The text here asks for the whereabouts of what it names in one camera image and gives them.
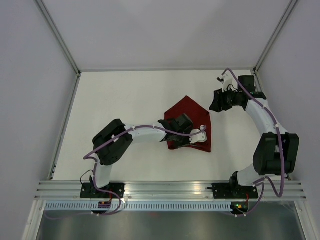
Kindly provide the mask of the dark red cloth napkin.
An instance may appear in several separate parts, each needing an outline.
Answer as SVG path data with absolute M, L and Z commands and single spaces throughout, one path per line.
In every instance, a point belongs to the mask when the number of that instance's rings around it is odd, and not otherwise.
M 189 148 L 210 153 L 212 148 L 212 123 L 209 111 L 204 109 L 189 96 L 185 96 L 164 113 L 164 119 L 175 119 L 182 114 L 186 114 L 192 120 L 194 129 L 199 129 L 201 125 L 206 126 L 205 132 L 207 141 L 194 143 Z

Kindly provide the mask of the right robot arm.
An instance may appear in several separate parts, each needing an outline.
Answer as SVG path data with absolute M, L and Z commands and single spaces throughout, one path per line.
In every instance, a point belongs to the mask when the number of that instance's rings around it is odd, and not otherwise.
M 248 186 L 257 186 L 269 181 L 278 198 L 284 194 L 285 177 L 294 171 L 300 144 L 296 133 L 289 133 L 276 119 L 269 107 L 265 94 L 257 91 L 252 75 L 236 77 L 224 72 L 217 80 L 222 88 L 213 92 L 209 109 L 220 113 L 233 107 L 241 107 L 253 120 L 260 140 L 253 154 L 252 164 L 236 171 L 229 179 L 228 192 L 235 198 L 241 197 Z M 273 184 L 272 176 L 280 177 L 279 189 Z

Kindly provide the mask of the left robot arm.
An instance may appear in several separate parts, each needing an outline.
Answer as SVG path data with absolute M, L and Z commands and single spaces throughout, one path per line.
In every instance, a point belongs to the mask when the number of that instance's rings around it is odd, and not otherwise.
M 113 165 L 131 145 L 173 142 L 178 148 L 189 147 L 207 140 L 206 128 L 206 125 L 195 128 L 185 113 L 177 118 L 142 125 L 124 124 L 120 119 L 114 119 L 93 138 L 93 150 L 83 157 L 94 161 L 92 193 L 98 198 L 108 195 Z

